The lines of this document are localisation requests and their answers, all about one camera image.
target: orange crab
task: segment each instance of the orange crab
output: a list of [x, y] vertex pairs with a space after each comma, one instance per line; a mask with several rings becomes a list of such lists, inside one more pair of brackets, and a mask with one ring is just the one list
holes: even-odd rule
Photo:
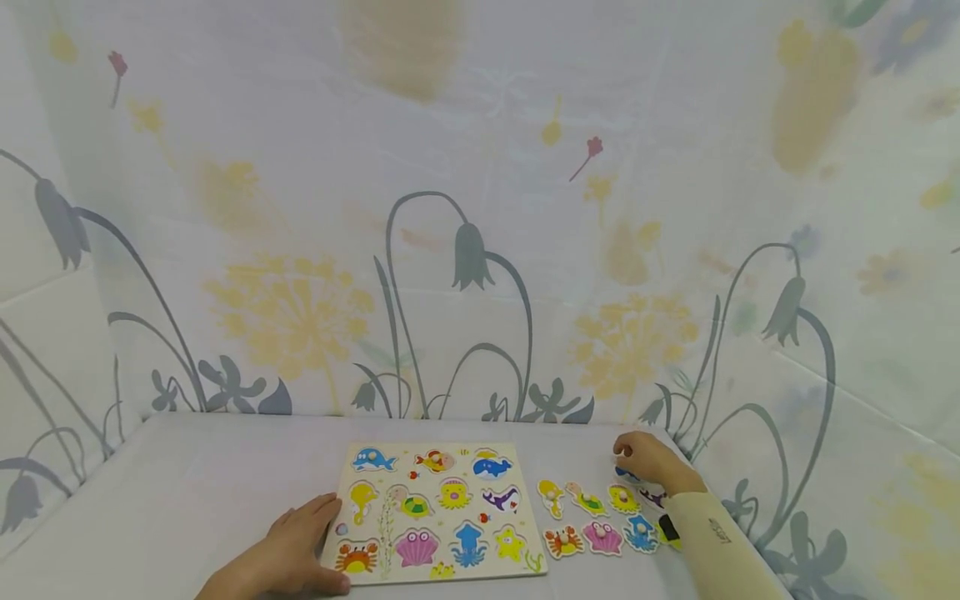
[[337, 555], [333, 568], [346, 573], [373, 573], [373, 568], [376, 567], [376, 551], [379, 549], [376, 540], [355, 545], [349, 540], [347, 542], [340, 546], [340, 554]]
[[543, 534], [543, 538], [546, 540], [546, 549], [550, 556], [557, 560], [584, 551], [584, 541], [572, 525], [557, 531], [547, 531]]

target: yellow dandelion print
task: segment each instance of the yellow dandelion print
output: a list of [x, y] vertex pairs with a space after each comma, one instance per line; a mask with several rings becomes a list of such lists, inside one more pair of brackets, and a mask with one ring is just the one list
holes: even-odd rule
[[657, 368], [682, 361], [686, 346], [699, 335], [678, 296], [631, 294], [624, 302], [600, 306], [596, 316], [582, 315], [576, 327], [581, 339], [570, 355], [573, 364], [583, 367], [580, 384], [591, 388], [597, 400], [626, 396], [624, 423], [638, 385], [651, 383]]
[[813, 47], [813, 34], [802, 19], [797, 19], [780, 33], [779, 42], [777, 59], [780, 64], [792, 69], [803, 64], [809, 56]]
[[163, 137], [162, 105], [160, 102], [154, 100], [150, 104], [141, 104], [131, 99], [127, 101], [127, 109], [130, 111], [133, 119], [133, 128], [138, 132], [152, 134], [160, 152], [163, 154], [163, 159], [167, 161], [167, 166], [169, 166], [172, 171], [176, 171], [177, 162], [174, 160], [174, 155], [170, 152], [170, 147], [167, 146], [166, 140]]
[[599, 207], [598, 222], [600, 229], [604, 226], [603, 208], [607, 203], [607, 198], [613, 192], [613, 183], [616, 181], [616, 175], [609, 177], [600, 177], [591, 175], [587, 178], [587, 189], [584, 191], [584, 202], [596, 202]]
[[860, 293], [864, 296], [885, 294], [901, 288], [914, 278], [912, 265], [903, 249], [896, 249], [888, 256], [874, 254], [867, 259], [867, 268], [856, 274], [862, 283]]
[[292, 381], [304, 371], [323, 371], [334, 414], [340, 400], [330, 364], [349, 358], [347, 344], [367, 335], [373, 297], [337, 272], [332, 258], [259, 255], [253, 264], [230, 265], [223, 280], [204, 284], [216, 300], [213, 312], [230, 338], [243, 340], [256, 365], [276, 367]]

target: pink flower print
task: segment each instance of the pink flower print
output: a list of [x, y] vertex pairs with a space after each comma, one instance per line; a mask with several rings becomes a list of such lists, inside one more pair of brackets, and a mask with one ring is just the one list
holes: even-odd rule
[[117, 106], [117, 97], [120, 95], [120, 80], [127, 73], [127, 62], [123, 60], [123, 55], [116, 50], [110, 52], [107, 60], [113, 65], [113, 72], [117, 74], [117, 84], [113, 88], [113, 100], [110, 102], [110, 108]]
[[584, 160], [584, 164], [580, 165], [580, 168], [577, 169], [577, 172], [573, 174], [573, 176], [570, 178], [570, 181], [573, 181], [575, 177], [580, 175], [580, 172], [584, 170], [584, 167], [587, 166], [587, 163], [590, 162], [590, 159], [599, 155], [601, 152], [603, 152], [602, 139], [595, 135], [592, 139], [587, 140], [587, 160]]

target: seahorse puzzle piece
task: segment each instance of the seahorse puzzle piece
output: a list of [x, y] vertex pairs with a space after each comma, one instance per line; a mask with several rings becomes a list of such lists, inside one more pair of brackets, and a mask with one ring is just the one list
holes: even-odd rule
[[623, 528], [627, 544], [637, 552], [653, 554], [660, 547], [660, 530], [655, 528], [643, 515], [634, 515], [627, 519], [630, 527]]
[[566, 490], [570, 493], [570, 497], [573, 498], [573, 504], [587, 511], [588, 515], [610, 516], [607, 514], [607, 508], [603, 505], [600, 498], [584, 492], [580, 484], [568, 481], [566, 482]]
[[564, 518], [564, 505], [560, 498], [564, 495], [564, 490], [549, 479], [541, 479], [537, 484], [537, 493], [543, 500], [543, 506], [550, 511], [550, 516], [557, 520]]
[[353, 512], [353, 524], [363, 525], [364, 519], [370, 514], [371, 503], [380, 496], [373, 484], [363, 479], [350, 486], [348, 495], [350, 509]]
[[543, 532], [543, 539], [546, 541], [547, 552], [557, 561], [584, 551], [584, 541], [573, 525], [566, 525], [557, 530], [547, 530]]
[[513, 513], [520, 507], [520, 488], [510, 486], [503, 492], [485, 489], [480, 496], [500, 513]]
[[620, 556], [623, 536], [618, 534], [609, 523], [591, 521], [581, 530], [584, 538], [590, 542], [590, 552], [604, 556]]
[[613, 484], [607, 488], [610, 496], [610, 505], [622, 515], [636, 515], [640, 512], [640, 504], [636, 501], [634, 492], [627, 486]]

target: child's arm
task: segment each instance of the child's arm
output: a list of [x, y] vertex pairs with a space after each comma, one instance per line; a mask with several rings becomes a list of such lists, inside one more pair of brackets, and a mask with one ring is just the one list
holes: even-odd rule
[[680, 535], [701, 600], [786, 597], [720, 500], [673, 450], [655, 436], [635, 431], [617, 438], [613, 453], [622, 453], [616, 461], [620, 468], [666, 490], [664, 508]]

